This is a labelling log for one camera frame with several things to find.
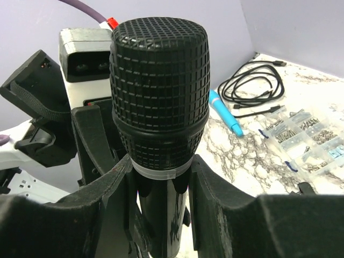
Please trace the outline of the blue microphone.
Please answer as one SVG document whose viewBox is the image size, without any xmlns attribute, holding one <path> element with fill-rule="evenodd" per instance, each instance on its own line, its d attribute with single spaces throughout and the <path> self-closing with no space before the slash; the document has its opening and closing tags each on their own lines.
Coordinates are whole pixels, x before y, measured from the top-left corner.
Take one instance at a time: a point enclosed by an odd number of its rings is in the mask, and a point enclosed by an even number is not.
<svg viewBox="0 0 344 258">
<path fill-rule="evenodd" d="M 216 111 L 219 117 L 223 120 L 226 126 L 237 136 L 243 136 L 243 130 L 236 118 L 230 113 L 229 109 L 220 99 L 220 96 L 214 91 L 210 90 L 209 104 Z"/>
</svg>

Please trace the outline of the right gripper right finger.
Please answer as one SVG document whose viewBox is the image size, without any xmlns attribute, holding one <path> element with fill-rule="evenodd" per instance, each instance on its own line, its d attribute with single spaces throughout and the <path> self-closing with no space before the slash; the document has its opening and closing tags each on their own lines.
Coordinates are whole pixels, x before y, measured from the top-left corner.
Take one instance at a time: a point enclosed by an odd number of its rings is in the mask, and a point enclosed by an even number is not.
<svg viewBox="0 0 344 258">
<path fill-rule="evenodd" d="M 195 155 L 189 200 L 199 257 L 343 257 L 343 197 L 253 197 Z"/>
</svg>

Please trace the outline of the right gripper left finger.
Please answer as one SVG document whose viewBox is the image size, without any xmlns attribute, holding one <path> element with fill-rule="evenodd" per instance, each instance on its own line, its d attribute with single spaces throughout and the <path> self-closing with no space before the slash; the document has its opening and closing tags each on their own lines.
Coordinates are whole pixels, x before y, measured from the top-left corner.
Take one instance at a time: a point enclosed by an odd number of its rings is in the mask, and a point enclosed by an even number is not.
<svg viewBox="0 0 344 258">
<path fill-rule="evenodd" d="M 57 203 L 1 196 L 1 257 L 128 257 L 125 156 L 102 177 Z"/>
</svg>

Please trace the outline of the black microphone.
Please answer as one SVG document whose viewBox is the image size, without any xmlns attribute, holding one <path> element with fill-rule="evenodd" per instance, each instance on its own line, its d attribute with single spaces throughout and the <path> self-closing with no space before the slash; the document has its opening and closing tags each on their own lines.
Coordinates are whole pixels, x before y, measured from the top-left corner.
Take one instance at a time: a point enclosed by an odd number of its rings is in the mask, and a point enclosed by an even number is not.
<svg viewBox="0 0 344 258">
<path fill-rule="evenodd" d="M 174 179 L 192 162 L 209 117 L 206 30 L 172 17 L 136 18 L 112 32 L 112 116 L 133 168 Z"/>
</svg>

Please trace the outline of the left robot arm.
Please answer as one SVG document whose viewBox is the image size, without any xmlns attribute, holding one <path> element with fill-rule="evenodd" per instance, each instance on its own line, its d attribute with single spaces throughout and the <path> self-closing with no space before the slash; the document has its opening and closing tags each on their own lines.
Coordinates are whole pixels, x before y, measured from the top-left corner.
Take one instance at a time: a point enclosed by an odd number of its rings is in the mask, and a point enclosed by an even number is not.
<svg viewBox="0 0 344 258">
<path fill-rule="evenodd" d="M 66 192 L 31 173 L 78 158 L 82 185 L 99 178 L 126 154 L 111 117 L 109 51 L 77 51 L 55 62 L 30 56 L 1 85 L 1 96 L 29 120 L 1 132 L 1 172 L 15 174 L 1 192 L 40 203 Z"/>
</svg>

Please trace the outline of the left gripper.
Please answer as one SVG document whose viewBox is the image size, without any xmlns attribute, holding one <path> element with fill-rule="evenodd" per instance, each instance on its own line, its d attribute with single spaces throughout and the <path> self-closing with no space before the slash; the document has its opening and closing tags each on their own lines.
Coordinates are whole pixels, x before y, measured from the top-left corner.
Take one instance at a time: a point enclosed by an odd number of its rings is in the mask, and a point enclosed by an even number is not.
<svg viewBox="0 0 344 258">
<path fill-rule="evenodd" d="M 109 105 L 76 107 L 70 116 L 60 66 L 41 49 L 2 84 L 1 96 L 31 118 L 8 130 L 11 140 L 5 145 L 6 167 L 25 162 L 44 167 L 64 165 L 77 149 L 82 189 L 126 155 Z"/>
</svg>

